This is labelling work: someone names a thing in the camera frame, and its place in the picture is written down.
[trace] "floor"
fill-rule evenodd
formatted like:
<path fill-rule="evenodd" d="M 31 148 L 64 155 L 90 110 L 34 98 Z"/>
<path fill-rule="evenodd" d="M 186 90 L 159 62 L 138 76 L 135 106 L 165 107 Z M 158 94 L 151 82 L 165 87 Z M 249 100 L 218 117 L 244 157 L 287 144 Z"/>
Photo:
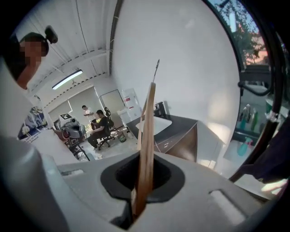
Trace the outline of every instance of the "floor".
<path fill-rule="evenodd" d="M 85 150 L 86 153 L 91 153 L 92 156 L 96 159 L 103 159 L 103 158 L 108 158 L 112 157 L 115 155 L 123 154 L 126 152 L 131 152 L 133 150 L 136 150 L 137 147 L 137 139 L 132 136 L 133 138 L 129 138 L 126 131 L 127 129 L 122 127 L 119 128 L 118 131 L 123 131 L 124 135 L 126 137 L 126 141 L 121 143 L 117 137 L 115 137 L 115 140 L 110 140 L 108 143 L 110 144 L 110 147 L 105 143 L 102 147 L 101 150 L 94 149 L 88 141 L 85 141 L 80 144 L 80 146 Z M 86 162 L 87 158 L 83 153 L 79 154 L 79 161 L 80 162 Z"/>

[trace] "desk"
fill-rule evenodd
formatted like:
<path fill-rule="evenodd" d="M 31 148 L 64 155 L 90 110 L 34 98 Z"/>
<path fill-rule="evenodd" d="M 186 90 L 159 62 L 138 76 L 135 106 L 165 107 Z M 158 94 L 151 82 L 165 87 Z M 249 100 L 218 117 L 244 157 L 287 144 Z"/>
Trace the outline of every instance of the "desk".
<path fill-rule="evenodd" d="M 167 115 L 172 124 L 154 136 L 154 150 L 196 162 L 197 158 L 197 120 Z M 137 118 L 127 123 L 133 135 L 138 138 L 140 122 Z"/>

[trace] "trash bin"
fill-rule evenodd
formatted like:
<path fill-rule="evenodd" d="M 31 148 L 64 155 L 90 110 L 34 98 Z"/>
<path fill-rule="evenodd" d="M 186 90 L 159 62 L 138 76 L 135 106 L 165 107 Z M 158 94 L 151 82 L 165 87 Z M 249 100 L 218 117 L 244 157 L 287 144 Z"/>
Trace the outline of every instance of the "trash bin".
<path fill-rule="evenodd" d="M 120 140 L 121 143 L 124 143 L 126 141 L 126 137 L 122 131 L 117 133 L 117 138 Z"/>

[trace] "ceiling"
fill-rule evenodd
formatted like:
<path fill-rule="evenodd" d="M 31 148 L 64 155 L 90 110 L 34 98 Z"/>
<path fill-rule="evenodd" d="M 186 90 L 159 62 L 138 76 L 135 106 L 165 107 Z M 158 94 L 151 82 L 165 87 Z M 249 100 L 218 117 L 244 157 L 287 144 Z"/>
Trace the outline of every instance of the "ceiling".
<path fill-rule="evenodd" d="M 108 73 L 108 34 L 115 0 L 43 0 L 16 28 L 18 40 L 30 32 L 45 36 L 51 26 L 58 42 L 49 45 L 49 53 L 28 83 L 30 94 L 38 94 L 46 105 L 64 91 L 90 78 Z M 52 86 L 81 69 L 82 75 L 57 90 Z"/>

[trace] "ceiling light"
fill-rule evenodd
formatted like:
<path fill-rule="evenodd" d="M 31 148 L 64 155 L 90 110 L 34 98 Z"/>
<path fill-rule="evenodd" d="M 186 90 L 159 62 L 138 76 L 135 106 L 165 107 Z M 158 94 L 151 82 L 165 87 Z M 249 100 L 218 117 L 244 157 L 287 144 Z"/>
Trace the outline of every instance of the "ceiling light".
<path fill-rule="evenodd" d="M 76 72 L 72 73 L 71 75 L 67 76 L 66 78 L 58 82 L 56 85 L 54 85 L 53 89 L 56 90 L 57 88 L 61 87 L 63 84 L 72 80 L 73 78 L 77 77 L 80 74 L 82 74 L 82 70 L 77 70 Z"/>

